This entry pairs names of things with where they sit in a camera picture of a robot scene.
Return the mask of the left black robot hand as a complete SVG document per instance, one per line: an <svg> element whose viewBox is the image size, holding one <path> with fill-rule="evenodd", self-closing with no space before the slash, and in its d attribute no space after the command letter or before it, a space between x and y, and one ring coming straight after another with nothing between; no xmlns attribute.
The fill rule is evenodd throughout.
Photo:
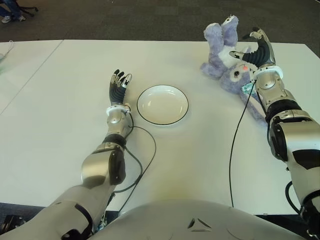
<svg viewBox="0 0 320 240"><path fill-rule="evenodd" d="M111 105L123 105L128 85L132 80L132 74L125 75L124 71L115 70L109 84L109 100Z"/></svg>

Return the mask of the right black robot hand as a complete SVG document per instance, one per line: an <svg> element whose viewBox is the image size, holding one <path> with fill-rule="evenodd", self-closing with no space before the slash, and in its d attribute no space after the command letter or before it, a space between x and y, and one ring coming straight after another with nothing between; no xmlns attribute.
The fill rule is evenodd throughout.
<svg viewBox="0 0 320 240"><path fill-rule="evenodd" d="M257 68L260 68L264 65L276 65L275 55L271 42L267 34L261 28L253 27L252 31L243 38L255 38L258 44L257 50L247 53L233 50L229 52L229 55L231 57L253 64Z"/></svg>

